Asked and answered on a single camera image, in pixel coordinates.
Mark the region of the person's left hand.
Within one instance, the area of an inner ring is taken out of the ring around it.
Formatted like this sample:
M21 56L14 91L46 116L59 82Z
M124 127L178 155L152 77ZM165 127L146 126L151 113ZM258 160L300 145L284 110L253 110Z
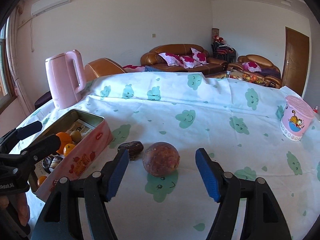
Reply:
M27 197L25 193L19 193L14 196L16 200L16 210L18 218L22 226L26 226L30 219L30 208L27 203ZM9 198L7 196L0 197L1 209L6 209L9 205Z

